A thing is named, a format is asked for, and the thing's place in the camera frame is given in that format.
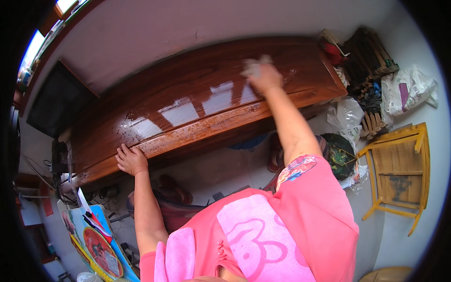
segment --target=floral patch on sleeve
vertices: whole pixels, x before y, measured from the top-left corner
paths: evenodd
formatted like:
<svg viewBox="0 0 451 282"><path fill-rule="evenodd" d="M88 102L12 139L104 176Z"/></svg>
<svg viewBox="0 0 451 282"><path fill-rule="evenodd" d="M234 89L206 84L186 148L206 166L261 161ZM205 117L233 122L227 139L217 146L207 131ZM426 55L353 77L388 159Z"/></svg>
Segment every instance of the floral patch on sleeve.
<svg viewBox="0 0 451 282"><path fill-rule="evenodd" d="M284 168L277 179L277 189L279 189L280 184L285 181L293 181L300 177L312 167L317 164L316 157L314 155L303 155L297 157L292 161L288 167Z"/></svg>

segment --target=woman's left hand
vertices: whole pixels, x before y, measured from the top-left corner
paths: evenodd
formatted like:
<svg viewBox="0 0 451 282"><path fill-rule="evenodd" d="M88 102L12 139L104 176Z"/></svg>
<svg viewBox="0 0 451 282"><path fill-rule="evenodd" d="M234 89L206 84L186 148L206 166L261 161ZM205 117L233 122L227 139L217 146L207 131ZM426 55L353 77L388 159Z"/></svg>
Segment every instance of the woman's left hand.
<svg viewBox="0 0 451 282"><path fill-rule="evenodd" d="M120 170L136 176L138 172L149 171L149 164L144 154L136 146L130 151L125 144L117 148L116 160Z"/></svg>

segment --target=woman's right hand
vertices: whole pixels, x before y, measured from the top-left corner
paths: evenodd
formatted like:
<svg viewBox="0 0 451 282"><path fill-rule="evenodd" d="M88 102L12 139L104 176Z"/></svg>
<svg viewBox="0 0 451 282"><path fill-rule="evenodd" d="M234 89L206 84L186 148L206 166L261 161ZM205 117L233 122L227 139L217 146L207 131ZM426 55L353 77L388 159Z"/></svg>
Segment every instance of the woman's right hand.
<svg viewBox="0 0 451 282"><path fill-rule="evenodd" d="M250 75L248 81L251 85L260 91L264 97L271 91L271 89L282 89L282 75L277 69L270 64L260 64L260 76L256 77Z"/></svg>

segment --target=wooden cabinet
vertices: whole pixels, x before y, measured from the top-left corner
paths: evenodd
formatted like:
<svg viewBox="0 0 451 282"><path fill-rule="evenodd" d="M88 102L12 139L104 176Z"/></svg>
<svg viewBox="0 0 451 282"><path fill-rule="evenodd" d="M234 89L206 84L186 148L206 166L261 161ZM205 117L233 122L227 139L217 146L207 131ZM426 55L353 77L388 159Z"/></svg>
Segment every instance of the wooden cabinet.
<svg viewBox="0 0 451 282"><path fill-rule="evenodd" d="M250 38L186 52L124 80L82 114L72 129L75 184L117 172L121 143L137 145L156 168L275 129L267 103L239 74L244 59L262 54L272 57L307 118L347 94L309 37Z"/></svg>

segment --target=pink towel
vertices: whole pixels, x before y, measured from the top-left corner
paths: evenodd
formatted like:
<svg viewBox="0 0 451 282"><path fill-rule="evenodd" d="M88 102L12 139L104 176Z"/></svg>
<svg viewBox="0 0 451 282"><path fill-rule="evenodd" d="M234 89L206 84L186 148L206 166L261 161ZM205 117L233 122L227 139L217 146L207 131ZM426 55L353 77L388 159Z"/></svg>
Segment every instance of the pink towel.
<svg viewBox="0 0 451 282"><path fill-rule="evenodd" d="M217 219L249 282L315 281L293 237L263 195L224 206Z"/></svg>
<svg viewBox="0 0 451 282"><path fill-rule="evenodd" d="M180 282L194 278L196 245L192 228L169 235L167 246L158 242L155 253L155 282Z"/></svg>

